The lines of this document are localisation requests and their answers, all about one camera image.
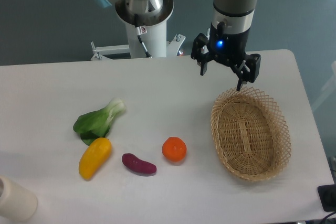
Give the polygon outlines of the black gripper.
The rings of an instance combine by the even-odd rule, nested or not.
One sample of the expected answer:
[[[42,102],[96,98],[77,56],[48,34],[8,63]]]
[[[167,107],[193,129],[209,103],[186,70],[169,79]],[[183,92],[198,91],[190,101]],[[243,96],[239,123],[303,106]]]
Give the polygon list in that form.
[[[199,33],[193,41],[191,58],[200,66],[200,75],[207,71],[207,63],[216,62],[228,66],[238,77],[236,90],[246,83],[254,83],[259,75],[261,55],[246,54],[245,48],[249,30],[239,34],[217,36],[217,29],[211,25],[209,39]]]

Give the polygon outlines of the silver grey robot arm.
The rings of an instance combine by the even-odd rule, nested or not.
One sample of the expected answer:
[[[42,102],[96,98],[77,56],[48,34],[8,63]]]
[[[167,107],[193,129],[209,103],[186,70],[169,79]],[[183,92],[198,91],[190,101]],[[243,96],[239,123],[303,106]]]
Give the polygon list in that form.
[[[114,6],[127,30],[132,58],[176,56],[166,37],[166,22],[173,0],[95,0],[102,7]],[[245,51],[257,0],[213,0],[213,18],[208,35],[193,41],[191,57],[205,74],[216,61],[230,67],[238,77],[237,88],[252,83],[259,75],[261,56]]]

